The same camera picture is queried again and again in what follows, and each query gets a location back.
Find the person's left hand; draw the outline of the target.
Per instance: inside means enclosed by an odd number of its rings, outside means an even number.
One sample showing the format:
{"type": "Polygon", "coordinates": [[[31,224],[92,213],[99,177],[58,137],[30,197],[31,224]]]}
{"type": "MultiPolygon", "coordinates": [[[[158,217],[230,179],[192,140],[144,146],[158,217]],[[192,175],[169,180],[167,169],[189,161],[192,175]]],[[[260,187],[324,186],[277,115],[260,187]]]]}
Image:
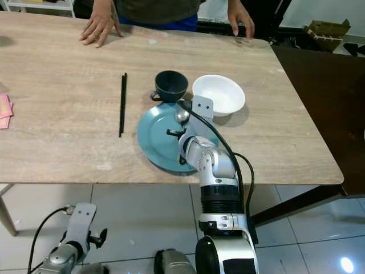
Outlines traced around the person's left hand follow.
{"type": "Polygon", "coordinates": [[[242,23],[245,28],[245,37],[254,38],[255,23],[240,0],[228,0],[227,14],[234,36],[239,35],[239,23],[242,23]]]}

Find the person's right hand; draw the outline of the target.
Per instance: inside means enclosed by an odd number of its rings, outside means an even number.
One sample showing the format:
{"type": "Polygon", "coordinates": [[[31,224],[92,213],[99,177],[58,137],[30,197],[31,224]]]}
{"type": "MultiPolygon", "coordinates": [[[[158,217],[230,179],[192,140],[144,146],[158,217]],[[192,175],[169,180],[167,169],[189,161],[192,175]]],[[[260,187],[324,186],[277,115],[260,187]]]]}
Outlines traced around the person's right hand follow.
{"type": "Polygon", "coordinates": [[[114,1],[96,1],[79,41],[84,45],[95,44],[96,48],[100,48],[106,44],[112,30],[117,32],[118,37],[124,37],[116,4],[114,1]]]}

